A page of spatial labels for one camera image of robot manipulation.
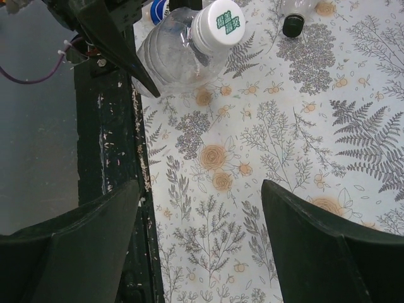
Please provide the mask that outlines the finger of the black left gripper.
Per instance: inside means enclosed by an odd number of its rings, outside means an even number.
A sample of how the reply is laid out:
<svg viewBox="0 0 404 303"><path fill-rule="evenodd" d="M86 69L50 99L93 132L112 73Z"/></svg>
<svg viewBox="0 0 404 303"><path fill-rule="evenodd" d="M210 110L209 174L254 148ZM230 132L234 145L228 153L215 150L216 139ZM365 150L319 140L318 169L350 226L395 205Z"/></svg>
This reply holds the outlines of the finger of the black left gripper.
<svg viewBox="0 0 404 303"><path fill-rule="evenodd" d="M135 52L126 44L104 1L70 1L81 28L100 53L127 71L154 96L160 92Z"/></svg>

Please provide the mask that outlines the clear bottle white cap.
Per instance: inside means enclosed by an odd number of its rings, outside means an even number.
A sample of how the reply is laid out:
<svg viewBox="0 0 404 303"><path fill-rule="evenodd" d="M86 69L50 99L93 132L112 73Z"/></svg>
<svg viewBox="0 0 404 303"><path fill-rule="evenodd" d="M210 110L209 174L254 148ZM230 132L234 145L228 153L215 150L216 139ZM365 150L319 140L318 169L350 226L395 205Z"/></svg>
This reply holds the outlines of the clear bottle white cap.
<svg viewBox="0 0 404 303"><path fill-rule="evenodd" d="M218 76L243 38L246 19L234 1L171 11L146 36L137 56L161 97L194 90Z"/></svg>

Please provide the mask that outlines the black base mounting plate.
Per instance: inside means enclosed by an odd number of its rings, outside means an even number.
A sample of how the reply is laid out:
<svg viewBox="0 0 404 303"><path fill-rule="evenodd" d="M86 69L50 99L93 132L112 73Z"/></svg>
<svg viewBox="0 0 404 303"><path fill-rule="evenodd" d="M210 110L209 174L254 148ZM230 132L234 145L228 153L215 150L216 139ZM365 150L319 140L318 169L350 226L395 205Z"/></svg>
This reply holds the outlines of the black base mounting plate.
<svg viewBox="0 0 404 303"><path fill-rule="evenodd" d="M140 96L130 75L93 47L74 69L78 203L91 302L163 302Z"/></svg>

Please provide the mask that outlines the clear bottle blue cap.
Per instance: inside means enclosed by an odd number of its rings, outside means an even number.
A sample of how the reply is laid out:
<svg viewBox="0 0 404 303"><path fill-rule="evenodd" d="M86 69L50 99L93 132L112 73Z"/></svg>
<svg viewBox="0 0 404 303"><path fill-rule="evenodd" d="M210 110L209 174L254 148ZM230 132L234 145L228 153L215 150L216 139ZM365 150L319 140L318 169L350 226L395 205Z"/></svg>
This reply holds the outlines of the clear bottle blue cap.
<svg viewBox="0 0 404 303"><path fill-rule="evenodd" d="M159 24L169 13L169 0L154 0L142 8L142 18L152 25Z"/></svg>

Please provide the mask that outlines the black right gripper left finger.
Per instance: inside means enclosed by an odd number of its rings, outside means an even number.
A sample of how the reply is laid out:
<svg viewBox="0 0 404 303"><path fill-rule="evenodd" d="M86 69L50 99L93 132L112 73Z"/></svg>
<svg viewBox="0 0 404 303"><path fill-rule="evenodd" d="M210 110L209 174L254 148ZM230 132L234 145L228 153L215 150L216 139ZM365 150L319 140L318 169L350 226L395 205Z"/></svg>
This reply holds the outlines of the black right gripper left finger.
<svg viewBox="0 0 404 303"><path fill-rule="evenodd" d="M132 180L1 236L1 302L114 302L139 198Z"/></svg>

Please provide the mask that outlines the clear Pepsi bottle black cap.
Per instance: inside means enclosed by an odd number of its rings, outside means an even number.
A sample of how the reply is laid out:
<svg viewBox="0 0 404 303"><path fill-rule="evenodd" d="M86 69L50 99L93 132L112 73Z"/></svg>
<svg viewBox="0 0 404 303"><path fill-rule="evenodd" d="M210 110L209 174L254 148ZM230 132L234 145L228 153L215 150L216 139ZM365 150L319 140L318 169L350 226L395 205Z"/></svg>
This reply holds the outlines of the clear Pepsi bottle black cap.
<svg viewBox="0 0 404 303"><path fill-rule="evenodd" d="M284 0L280 6L284 21L282 32L288 38L298 37L303 30L306 20L319 1L317 0Z"/></svg>

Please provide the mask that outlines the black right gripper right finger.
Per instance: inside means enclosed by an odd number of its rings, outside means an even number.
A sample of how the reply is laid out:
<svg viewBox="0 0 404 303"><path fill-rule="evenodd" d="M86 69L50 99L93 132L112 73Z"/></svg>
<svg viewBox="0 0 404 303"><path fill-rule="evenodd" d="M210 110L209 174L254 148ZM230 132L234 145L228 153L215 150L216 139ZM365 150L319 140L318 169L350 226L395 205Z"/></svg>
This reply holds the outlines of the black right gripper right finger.
<svg viewBox="0 0 404 303"><path fill-rule="evenodd" d="M403 302L403 237L265 180L261 200L284 302Z"/></svg>

